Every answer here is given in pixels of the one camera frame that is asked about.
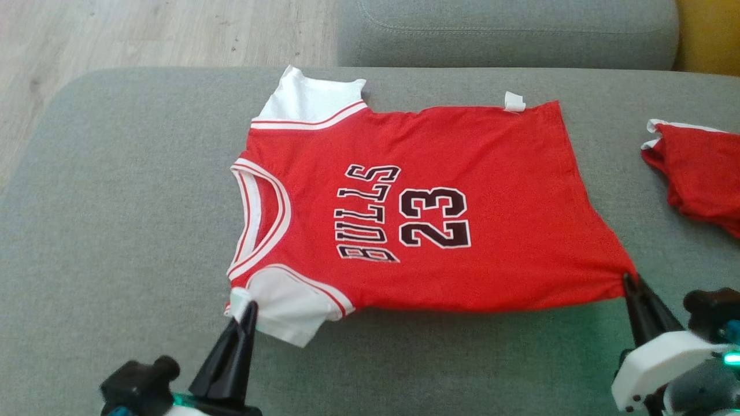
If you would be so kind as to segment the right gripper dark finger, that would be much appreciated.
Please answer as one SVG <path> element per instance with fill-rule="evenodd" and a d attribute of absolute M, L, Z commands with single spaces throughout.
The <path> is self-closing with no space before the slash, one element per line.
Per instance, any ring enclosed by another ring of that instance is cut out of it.
<path fill-rule="evenodd" d="M 668 306 L 665 305 L 663 300 L 661 300 L 661 298 L 659 298 L 655 292 L 653 293 L 655 294 L 654 310 L 656 313 L 656 318 L 660 321 L 660 335 L 667 332 L 683 331 L 684 326 L 682 326 L 677 317 L 674 316 L 672 311 L 668 308 Z"/>
<path fill-rule="evenodd" d="M 622 276 L 622 287 L 632 339 L 640 347 L 660 335 L 660 321 L 654 310 L 655 294 L 640 276 L 631 274 Z"/>

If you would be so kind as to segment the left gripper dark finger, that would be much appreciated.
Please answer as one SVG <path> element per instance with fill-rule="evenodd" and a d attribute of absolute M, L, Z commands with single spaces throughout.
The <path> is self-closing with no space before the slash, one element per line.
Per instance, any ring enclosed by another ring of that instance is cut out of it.
<path fill-rule="evenodd" d="M 230 323 L 229 367 L 225 372 L 224 394 L 233 403 L 245 403 L 246 400 L 257 316 L 257 302 L 251 300 L 246 303 L 241 318 L 234 318 Z"/>
<path fill-rule="evenodd" d="M 239 314 L 238 320 L 241 318 L 242 313 L 243 311 Z M 225 372 L 229 367 L 227 360 L 229 359 L 230 323 L 225 327 L 225 330 L 220 335 L 211 353 L 207 356 L 206 361 L 203 362 L 198 374 L 188 388 L 192 395 L 197 398 L 229 400 L 225 398 L 224 382 Z"/>

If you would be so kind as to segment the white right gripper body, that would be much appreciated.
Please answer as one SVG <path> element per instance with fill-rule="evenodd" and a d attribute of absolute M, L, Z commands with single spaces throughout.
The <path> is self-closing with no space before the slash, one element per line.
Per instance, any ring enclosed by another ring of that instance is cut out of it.
<path fill-rule="evenodd" d="M 666 332 L 627 353 L 612 384 L 619 411 L 643 409 L 639 399 L 657 392 L 687 372 L 732 350 L 732 343 L 712 343 L 689 330 Z"/>

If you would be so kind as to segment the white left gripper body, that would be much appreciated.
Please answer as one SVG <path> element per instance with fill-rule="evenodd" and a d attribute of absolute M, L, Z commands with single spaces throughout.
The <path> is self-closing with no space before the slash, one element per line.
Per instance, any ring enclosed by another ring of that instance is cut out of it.
<path fill-rule="evenodd" d="M 174 394 L 173 405 L 165 412 L 165 415 L 262 415 L 262 411 L 254 406 L 227 400 L 210 400 L 193 395 Z"/>

